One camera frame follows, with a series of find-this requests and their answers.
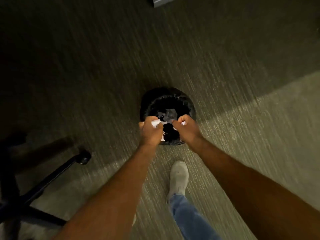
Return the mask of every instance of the black garbage bag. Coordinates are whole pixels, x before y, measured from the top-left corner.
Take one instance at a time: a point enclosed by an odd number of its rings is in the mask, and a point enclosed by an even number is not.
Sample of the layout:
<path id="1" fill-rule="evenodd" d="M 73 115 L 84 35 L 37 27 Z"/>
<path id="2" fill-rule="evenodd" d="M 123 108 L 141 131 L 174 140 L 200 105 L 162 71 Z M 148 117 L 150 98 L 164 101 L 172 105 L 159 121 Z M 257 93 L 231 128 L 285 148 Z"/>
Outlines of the black garbage bag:
<path id="1" fill-rule="evenodd" d="M 177 120 L 182 115 L 189 115 L 196 120 L 196 110 L 191 99 L 176 88 L 154 88 L 146 92 L 141 100 L 140 121 L 148 116 L 158 117 L 166 121 L 163 125 L 163 138 L 160 145 L 181 145 L 178 131 L 172 126 L 172 120 Z"/>

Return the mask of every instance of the forearm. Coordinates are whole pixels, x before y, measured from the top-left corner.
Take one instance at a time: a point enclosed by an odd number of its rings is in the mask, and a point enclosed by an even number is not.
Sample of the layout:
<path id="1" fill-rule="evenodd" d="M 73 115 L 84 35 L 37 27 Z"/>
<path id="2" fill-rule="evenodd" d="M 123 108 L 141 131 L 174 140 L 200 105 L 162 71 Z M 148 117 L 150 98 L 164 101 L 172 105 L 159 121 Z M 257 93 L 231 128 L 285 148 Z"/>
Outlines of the forearm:
<path id="1" fill-rule="evenodd" d="M 128 236 L 154 146 L 139 146 L 132 157 L 64 226 L 55 240 Z"/>
<path id="2" fill-rule="evenodd" d="M 319 239 L 320 213 L 203 138 L 190 146 L 259 239 Z"/>

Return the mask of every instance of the pant leg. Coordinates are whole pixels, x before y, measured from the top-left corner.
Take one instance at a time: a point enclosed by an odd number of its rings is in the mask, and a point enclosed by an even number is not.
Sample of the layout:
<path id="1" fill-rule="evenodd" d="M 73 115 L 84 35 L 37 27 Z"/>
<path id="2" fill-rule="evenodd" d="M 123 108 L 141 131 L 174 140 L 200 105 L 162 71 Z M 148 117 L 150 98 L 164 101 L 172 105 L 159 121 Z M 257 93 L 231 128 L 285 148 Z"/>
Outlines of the pant leg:
<path id="1" fill-rule="evenodd" d="M 184 195 L 169 199 L 171 213 L 185 240 L 221 240 L 215 230 Z"/>

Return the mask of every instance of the right arm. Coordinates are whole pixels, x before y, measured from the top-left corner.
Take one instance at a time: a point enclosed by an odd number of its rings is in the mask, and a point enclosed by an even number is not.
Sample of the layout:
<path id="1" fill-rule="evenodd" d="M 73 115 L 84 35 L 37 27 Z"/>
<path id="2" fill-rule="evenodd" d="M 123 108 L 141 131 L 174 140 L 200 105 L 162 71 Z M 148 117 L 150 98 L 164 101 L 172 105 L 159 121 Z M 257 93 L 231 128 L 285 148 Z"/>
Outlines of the right arm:
<path id="1" fill-rule="evenodd" d="M 258 240 L 320 239 L 319 211 L 204 139 L 188 115 L 172 124 L 201 157 Z"/>

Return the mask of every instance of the person's left hand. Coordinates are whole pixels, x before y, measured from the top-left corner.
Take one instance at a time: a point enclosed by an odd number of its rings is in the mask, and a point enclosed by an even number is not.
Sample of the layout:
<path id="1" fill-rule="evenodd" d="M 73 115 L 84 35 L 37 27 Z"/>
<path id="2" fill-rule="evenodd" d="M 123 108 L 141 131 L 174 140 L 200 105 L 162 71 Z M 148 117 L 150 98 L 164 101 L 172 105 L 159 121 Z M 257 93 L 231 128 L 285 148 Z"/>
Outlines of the person's left hand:
<path id="1" fill-rule="evenodd" d="M 159 123 L 157 128 L 153 128 L 151 121 L 158 120 L 158 117 L 148 116 L 144 122 L 139 122 L 141 132 L 140 145 L 157 146 L 163 135 L 163 124 Z"/>

